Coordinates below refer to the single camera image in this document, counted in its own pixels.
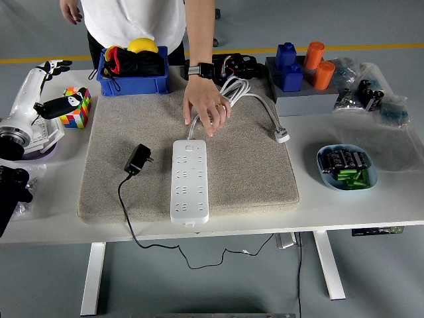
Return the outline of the person's left hand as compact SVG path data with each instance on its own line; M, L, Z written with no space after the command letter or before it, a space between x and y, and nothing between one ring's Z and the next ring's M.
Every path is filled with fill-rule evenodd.
M217 89L212 79L190 76L183 103L184 124L190 125L195 109L208 136L212 137L232 115L231 104Z

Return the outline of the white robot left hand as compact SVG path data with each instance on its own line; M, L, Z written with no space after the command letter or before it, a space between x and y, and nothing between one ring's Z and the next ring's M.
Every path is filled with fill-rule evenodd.
M69 60L49 60L28 73L16 96L9 117L1 121L2 135L15 134L30 140L33 136L32 124L38 117L55 119L71 113L82 104L87 93L87 89L83 87L72 95L40 102L44 84L54 76L67 72L71 64Z

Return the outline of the person's right hand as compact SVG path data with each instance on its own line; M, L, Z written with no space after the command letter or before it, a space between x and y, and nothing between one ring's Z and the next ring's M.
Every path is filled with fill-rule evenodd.
M83 19L78 0L60 0L60 10L63 17L71 24L76 25Z

